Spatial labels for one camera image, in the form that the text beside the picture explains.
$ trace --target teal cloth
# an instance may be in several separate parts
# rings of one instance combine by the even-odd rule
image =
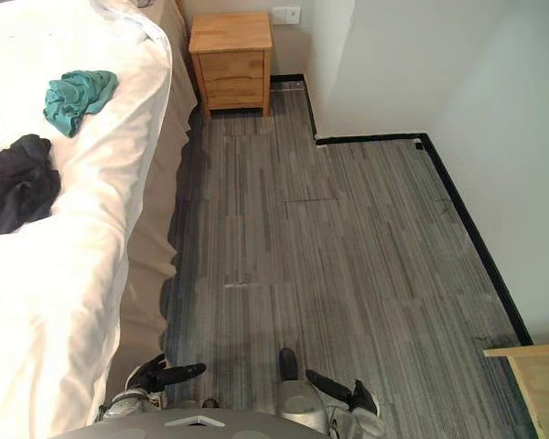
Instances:
[[[48,82],[43,114],[59,131],[73,137],[83,115],[100,112],[117,86],[118,79],[110,71],[70,71]]]

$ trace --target gray striped floor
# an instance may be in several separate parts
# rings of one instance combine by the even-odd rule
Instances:
[[[280,348],[380,402],[389,438],[536,437],[508,365],[518,344],[425,151],[316,148],[301,84],[273,117],[194,119],[162,307],[173,363],[207,372],[174,401],[274,410]]]

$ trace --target black clothing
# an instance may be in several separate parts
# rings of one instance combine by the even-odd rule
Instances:
[[[50,215],[60,190],[59,172],[51,168],[51,143],[23,135],[0,151],[0,234]]]

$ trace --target white wall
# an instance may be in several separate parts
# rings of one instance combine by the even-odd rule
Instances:
[[[430,136],[536,342],[549,341],[549,0],[523,0]]]
[[[197,14],[270,12],[273,6],[301,6],[299,26],[273,26],[272,74],[303,73],[311,44],[311,22],[317,0],[181,0],[189,27]]]
[[[315,15],[326,3],[317,1]],[[511,0],[356,0],[353,20],[337,14],[314,19],[313,43],[321,42],[318,28],[338,34],[349,27],[339,70],[326,104],[314,108],[320,136],[392,134],[426,131],[471,63],[487,44]],[[324,94],[307,83],[312,99]]]
[[[312,43],[306,81],[318,130],[330,126],[329,98],[336,85],[355,0],[317,0],[313,11]]]

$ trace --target white duvet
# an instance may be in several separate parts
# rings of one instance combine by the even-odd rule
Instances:
[[[0,5],[0,149],[39,134],[61,175],[53,215],[0,236],[0,438],[45,438],[90,423],[118,343],[126,243],[171,61],[163,32],[131,5],[99,3]],[[110,70],[119,80],[73,139],[42,115],[48,81],[69,70]]]

